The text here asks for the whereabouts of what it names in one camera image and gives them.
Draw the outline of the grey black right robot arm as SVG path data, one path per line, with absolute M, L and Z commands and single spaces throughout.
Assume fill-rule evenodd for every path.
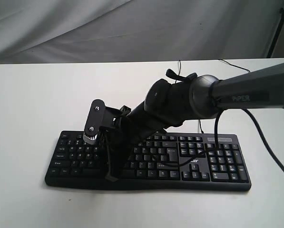
M 218 121 L 229 109 L 265 108 L 284 109 L 284 63 L 225 80 L 195 73 L 173 84 L 160 79 L 136 108 L 122 107 L 106 122 L 108 179 L 116 181 L 129 149 L 155 132 L 187 120 Z

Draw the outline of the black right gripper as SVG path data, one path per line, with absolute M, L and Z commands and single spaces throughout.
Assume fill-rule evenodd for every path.
M 116 182 L 130 156 L 130 148 L 147 137 L 144 105 L 135 109 L 98 106 L 98 145 L 107 150 L 105 179 Z

